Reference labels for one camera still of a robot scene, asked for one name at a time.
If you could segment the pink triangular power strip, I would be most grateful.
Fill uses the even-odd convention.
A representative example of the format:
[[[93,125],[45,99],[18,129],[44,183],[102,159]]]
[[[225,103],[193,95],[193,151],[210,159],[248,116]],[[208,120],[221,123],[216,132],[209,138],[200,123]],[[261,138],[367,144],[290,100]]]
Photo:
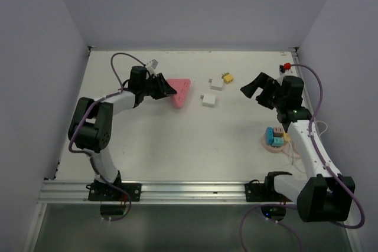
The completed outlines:
[[[170,78],[167,82],[177,92],[171,96],[172,105],[177,109],[182,108],[190,90],[191,80],[187,78]]]

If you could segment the blue plug adapter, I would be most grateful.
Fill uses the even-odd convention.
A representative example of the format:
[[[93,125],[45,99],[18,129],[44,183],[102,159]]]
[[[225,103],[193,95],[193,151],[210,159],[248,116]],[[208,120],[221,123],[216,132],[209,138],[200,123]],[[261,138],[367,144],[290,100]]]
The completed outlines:
[[[274,142],[273,128],[267,127],[265,130],[265,143],[271,145]]]

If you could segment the yellow plug adapter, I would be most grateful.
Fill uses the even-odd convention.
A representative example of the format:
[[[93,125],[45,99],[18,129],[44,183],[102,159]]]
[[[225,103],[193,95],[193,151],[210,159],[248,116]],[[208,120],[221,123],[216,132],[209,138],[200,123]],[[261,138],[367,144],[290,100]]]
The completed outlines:
[[[229,72],[223,73],[221,77],[225,84],[229,84],[234,80],[234,77]]]

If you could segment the white charger plug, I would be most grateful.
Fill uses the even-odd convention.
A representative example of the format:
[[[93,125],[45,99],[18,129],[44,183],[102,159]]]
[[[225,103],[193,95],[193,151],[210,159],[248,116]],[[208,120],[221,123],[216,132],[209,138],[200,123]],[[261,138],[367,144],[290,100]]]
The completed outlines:
[[[216,91],[222,91],[224,86],[224,81],[222,78],[210,78],[208,80],[210,83],[210,89]]]
[[[216,95],[215,94],[202,94],[200,96],[201,105],[204,107],[211,107],[214,108],[216,105]]]

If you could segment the pink round socket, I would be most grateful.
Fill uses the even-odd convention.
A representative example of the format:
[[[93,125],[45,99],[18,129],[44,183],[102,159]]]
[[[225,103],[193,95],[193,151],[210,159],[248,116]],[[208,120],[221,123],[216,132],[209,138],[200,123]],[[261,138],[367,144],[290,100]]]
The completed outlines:
[[[271,153],[279,153],[279,152],[285,152],[289,153],[291,150],[291,146],[289,142],[287,142],[284,138],[282,137],[274,137],[272,143],[268,143],[266,136],[263,135],[260,139],[261,145],[265,150]]]

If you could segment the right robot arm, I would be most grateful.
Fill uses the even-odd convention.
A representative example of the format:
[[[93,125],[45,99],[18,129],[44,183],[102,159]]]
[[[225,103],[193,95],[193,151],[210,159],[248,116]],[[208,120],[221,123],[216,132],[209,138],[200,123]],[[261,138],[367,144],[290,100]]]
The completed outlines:
[[[312,114],[302,104],[304,81],[291,74],[276,80],[260,73],[240,90],[251,98],[257,89],[262,92],[256,101],[277,111],[278,121],[297,146],[307,175],[306,181],[300,181],[287,172],[269,172],[264,181],[264,196],[273,201],[285,196],[296,204],[305,222],[345,221],[355,183],[352,177],[340,172],[323,147]]]

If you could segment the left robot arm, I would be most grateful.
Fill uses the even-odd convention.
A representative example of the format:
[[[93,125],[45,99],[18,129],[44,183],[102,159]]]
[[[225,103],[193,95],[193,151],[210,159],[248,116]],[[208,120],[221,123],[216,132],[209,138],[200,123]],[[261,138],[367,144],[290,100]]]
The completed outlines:
[[[161,73],[151,74],[146,67],[134,66],[118,91],[98,99],[82,97],[78,100],[69,126],[69,151],[88,157],[95,180],[104,183],[102,194],[107,199],[117,200],[123,192],[123,186],[117,182],[119,170],[108,149],[113,117],[138,107],[145,97],[159,100],[176,94]]]

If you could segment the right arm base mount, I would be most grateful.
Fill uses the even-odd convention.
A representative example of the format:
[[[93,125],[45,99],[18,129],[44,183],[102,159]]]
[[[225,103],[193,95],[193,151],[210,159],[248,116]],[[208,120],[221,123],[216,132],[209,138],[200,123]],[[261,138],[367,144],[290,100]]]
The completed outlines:
[[[245,183],[245,197],[247,202],[284,202],[288,199],[274,190],[274,178],[278,175],[292,174],[285,171],[268,172],[264,181],[253,179]]]

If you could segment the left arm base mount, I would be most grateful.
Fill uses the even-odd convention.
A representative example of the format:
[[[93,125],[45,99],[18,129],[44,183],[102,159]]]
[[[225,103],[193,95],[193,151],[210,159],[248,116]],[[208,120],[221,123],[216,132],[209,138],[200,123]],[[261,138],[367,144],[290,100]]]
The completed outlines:
[[[88,200],[99,202],[131,201],[139,202],[142,184],[137,182],[122,182],[118,176],[112,185],[94,180],[86,185],[89,190]]]

